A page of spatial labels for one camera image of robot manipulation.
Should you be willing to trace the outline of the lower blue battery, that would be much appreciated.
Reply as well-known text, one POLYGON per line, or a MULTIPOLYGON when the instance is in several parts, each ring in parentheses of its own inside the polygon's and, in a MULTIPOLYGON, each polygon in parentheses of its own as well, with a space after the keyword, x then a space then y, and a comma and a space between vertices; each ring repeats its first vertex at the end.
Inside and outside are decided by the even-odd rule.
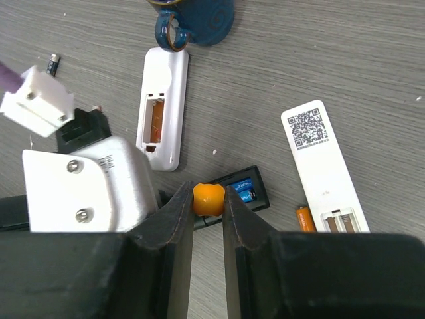
POLYGON ((256 193, 253 189, 246 189, 239 193, 240 198, 245 203, 253 202, 256 200, 256 193))

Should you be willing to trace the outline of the slim white remote control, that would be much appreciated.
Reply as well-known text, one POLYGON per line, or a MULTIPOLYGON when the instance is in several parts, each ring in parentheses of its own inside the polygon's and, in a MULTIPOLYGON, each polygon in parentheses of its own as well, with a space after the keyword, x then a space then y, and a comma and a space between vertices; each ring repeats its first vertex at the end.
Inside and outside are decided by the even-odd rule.
POLYGON ((281 121, 316 230, 368 233, 324 103, 313 100, 286 110, 281 121))

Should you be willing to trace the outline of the orange battery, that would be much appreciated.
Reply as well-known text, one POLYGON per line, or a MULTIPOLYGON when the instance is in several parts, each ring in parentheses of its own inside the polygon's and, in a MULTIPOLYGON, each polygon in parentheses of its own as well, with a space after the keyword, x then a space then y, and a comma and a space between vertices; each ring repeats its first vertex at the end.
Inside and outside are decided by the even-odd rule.
POLYGON ((303 232, 317 231, 309 207, 298 207, 296 209, 296 215, 299 221, 300 228, 303 232))

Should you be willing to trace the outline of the upper blue battery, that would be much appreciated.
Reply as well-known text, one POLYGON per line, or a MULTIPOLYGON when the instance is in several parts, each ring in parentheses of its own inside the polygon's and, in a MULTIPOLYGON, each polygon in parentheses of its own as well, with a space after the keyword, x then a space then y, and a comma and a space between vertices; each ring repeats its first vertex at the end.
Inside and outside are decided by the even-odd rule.
POLYGON ((230 186, 237 192, 249 191, 253 188, 253 182, 250 177, 237 181, 235 183, 230 184, 230 186))

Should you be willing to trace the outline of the blue battery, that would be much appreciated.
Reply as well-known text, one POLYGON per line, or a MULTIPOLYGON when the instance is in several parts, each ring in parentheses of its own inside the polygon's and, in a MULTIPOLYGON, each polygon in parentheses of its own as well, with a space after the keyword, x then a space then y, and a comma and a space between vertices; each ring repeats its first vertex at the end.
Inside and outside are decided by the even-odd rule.
POLYGON ((235 183, 230 184, 230 186, 237 192, 249 191, 253 188, 253 182, 250 177, 237 181, 235 183))
POLYGON ((246 189, 239 193, 240 198, 245 203, 253 202, 256 200, 256 193, 253 189, 246 189))

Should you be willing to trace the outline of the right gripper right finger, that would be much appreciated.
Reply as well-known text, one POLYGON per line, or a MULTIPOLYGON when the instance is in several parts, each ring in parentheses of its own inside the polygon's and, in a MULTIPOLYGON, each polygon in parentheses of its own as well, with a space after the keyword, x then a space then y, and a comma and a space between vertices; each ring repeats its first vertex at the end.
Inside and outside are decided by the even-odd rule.
POLYGON ((278 231, 228 187, 229 318, 423 318, 424 243, 386 233, 278 231))

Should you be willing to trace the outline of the dark blue round cup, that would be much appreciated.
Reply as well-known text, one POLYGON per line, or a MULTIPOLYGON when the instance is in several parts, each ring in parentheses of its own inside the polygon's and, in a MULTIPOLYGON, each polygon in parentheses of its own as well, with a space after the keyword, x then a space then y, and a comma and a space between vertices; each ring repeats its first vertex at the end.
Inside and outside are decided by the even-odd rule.
POLYGON ((155 39, 164 50, 179 52, 188 43, 213 46, 229 34, 234 22, 234 1, 150 1, 157 11, 155 39))

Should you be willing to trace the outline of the black battery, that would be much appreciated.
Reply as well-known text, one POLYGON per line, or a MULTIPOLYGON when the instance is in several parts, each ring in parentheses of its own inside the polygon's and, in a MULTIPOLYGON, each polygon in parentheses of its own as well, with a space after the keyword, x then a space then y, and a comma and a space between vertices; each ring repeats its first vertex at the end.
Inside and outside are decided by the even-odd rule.
POLYGON ((59 54, 51 54, 49 62, 48 62, 48 66, 46 68, 47 74, 51 75, 52 77, 56 76, 60 59, 61 57, 59 54))

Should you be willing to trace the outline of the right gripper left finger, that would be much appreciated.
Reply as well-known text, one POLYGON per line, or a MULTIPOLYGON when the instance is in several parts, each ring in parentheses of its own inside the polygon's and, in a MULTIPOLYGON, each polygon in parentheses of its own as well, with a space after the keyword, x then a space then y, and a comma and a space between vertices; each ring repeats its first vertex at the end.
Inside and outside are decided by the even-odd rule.
POLYGON ((1 234, 2 318, 186 318, 193 184, 127 233, 1 234))

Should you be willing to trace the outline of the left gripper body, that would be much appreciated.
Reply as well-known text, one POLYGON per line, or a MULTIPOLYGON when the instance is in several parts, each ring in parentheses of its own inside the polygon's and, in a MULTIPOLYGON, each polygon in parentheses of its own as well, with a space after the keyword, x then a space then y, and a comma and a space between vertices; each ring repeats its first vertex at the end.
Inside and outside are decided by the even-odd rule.
MULTIPOLYGON (((56 131, 56 142, 59 154, 71 154, 103 139, 112 137, 106 116, 99 110, 90 112, 77 109, 75 118, 56 131)), ((159 191, 161 206, 157 212, 150 215, 130 231, 158 225, 164 213, 165 196, 159 191)), ((1 200, 1 230, 18 231, 30 230, 27 207, 27 193, 16 197, 5 197, 1 200)))

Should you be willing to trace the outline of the yellow handled screwdriver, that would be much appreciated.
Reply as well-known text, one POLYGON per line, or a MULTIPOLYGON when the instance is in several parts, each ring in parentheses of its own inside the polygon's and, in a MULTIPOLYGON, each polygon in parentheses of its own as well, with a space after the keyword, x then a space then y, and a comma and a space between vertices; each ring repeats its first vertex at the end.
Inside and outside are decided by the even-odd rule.
POLYGON ((223 186, 198 183, 193 188, 193 211, 199 217, 219 217, 224 212, 224 198, 223 186))

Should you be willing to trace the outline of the black remote control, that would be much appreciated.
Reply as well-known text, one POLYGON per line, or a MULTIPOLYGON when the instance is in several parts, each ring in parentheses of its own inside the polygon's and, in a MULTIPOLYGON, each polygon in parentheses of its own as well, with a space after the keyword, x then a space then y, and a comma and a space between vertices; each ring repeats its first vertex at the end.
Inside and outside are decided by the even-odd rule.
POLYGON ((243 202, 254 212, 269 208, 270 202, 260 170, 256 165, 211 181, 223 187, 231 186, 243 202))

